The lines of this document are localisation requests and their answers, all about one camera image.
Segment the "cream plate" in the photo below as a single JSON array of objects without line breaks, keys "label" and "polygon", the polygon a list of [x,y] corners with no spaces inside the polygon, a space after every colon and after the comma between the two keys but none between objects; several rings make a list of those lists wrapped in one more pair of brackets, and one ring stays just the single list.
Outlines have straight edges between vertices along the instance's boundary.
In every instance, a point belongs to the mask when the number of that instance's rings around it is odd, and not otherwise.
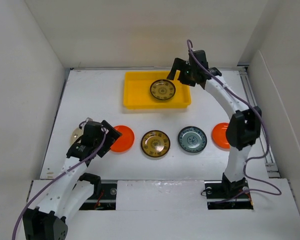
[{"label": "cream plate", "polygon": [[70,145],[75,143],[83,135],[84,127],[77,127],[71,134]]}]

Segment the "yellow patterned plate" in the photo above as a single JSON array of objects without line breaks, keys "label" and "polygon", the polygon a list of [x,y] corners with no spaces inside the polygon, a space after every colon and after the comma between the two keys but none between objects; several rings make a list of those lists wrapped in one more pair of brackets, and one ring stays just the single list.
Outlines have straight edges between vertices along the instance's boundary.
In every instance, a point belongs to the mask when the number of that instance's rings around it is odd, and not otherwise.
[{"label": "yellow patterned plate", "polygon": [[148,157],[160,158],[168,153],[171,141],[163,131],[151,130],[144,134],[140,146],[143,153]]},{"label": "yellow patterned plate", "polygon": [[150,94],[159,101],[168,101],[174,97],[175,93],[176,87],[169,80],[159,79],[150,85]]}]

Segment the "orange plate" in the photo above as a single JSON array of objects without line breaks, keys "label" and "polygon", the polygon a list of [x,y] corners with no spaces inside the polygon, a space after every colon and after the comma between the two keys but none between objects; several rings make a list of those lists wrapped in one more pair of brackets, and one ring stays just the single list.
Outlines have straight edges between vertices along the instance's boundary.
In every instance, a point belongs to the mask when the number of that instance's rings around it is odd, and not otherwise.
[{"label": "orange plate", "polygon": [[229,150],[230,144],[226,138],[228,123],[222,122],[214,126],[212,130],[212,140],[220,148]]},{"label": "orange plate", "polygon": [[121,133],[121,137],[115,141],[110,149],[115,153],[124,153],[128,151],[133,146],[135,140],[133,130],[125,125],[115,126],[114,129]]}]

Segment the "blue white patterned plate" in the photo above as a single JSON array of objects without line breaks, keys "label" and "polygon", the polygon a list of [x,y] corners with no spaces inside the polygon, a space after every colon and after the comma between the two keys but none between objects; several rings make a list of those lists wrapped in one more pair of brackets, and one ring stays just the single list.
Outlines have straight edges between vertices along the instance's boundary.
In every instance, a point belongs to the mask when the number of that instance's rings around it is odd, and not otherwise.
[{"label": "blue white patterned plate", "polygon": [[185,152],[197,154],[207,146],[207,136],[202,129],[196,126],[187,126],[179,131],[177,142]]}]

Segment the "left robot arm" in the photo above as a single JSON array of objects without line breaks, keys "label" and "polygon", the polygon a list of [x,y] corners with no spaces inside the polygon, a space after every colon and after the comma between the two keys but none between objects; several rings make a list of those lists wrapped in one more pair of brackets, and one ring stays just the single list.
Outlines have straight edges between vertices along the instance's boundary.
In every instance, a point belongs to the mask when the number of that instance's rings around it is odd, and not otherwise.
[{"label": "left robot arm", "polygon": [[27,240],[65,239],[75,213],[89,197],[101,194],[100,176],[86,170],[95,157],[108,153],[122,134],[105,120],[87,120],[80,129],[82,133],[68,149],[60,174],[35,195],[44,194],[43,199],[22,212]]}]

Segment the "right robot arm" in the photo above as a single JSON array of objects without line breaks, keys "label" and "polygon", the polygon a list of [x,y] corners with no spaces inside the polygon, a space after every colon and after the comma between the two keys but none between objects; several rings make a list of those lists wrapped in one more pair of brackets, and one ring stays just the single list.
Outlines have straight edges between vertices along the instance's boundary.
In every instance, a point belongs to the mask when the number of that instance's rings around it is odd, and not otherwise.
[{"label": "right robot arm", "polygon": [[259,107],[250,108],[236,97],[222,73],[216,67],[208,66],[204,50],[189,54],[188,60],[175,58],[167,79],[173,80],[175,75],[184,85],[200,85],[214,97],[230,119],[226,130],[230,153],[222,176],[221,191],[226,198],[233,197],[244,187],[244,166],[252,145],[260,136],[259,116],[262,111]]}]

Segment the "yellow plastic bin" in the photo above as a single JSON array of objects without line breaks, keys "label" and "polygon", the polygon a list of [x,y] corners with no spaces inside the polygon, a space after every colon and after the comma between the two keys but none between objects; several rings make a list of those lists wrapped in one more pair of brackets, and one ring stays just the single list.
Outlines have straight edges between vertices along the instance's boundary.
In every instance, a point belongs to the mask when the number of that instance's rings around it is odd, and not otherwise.
[{"label": "yellow plastic bin", "polygon": [[150,90],[154,81],[165,80],[169,71],[128,71],[125,74],[123,105],[130,110],[153,110],[153,109],[185,109],[191,104],[191,93],[189,86],[177,81],[179,73],[171,83],[175,87],[175,94],[171,95],[169,90],[172,86],[166,86],[167,100],[156,99]]}]

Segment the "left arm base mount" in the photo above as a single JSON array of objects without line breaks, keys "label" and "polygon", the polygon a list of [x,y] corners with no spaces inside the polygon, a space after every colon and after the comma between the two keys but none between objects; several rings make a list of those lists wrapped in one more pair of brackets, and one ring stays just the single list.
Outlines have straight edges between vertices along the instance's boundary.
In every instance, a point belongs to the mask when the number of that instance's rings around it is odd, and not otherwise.
[{"label": "left arm base mount", "polygon": [[91,196],[80,207],[82,211],[98,210],[113,211],[116,210],[117,182],[102,182],[99,195]]}]

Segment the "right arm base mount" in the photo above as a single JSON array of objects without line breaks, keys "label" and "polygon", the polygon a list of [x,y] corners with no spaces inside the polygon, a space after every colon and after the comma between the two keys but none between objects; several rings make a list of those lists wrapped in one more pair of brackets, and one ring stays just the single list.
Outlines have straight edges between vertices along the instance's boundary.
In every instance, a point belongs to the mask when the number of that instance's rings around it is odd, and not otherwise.
[{"label": "right arm base mount", "polygon": [[201,191],[201,196],[206,198],[208,210],[253,210],[254,207],[249,193],[243,193],[234,198],[241,192],[240,189],[228,195],[220,181],[207,181]]}]

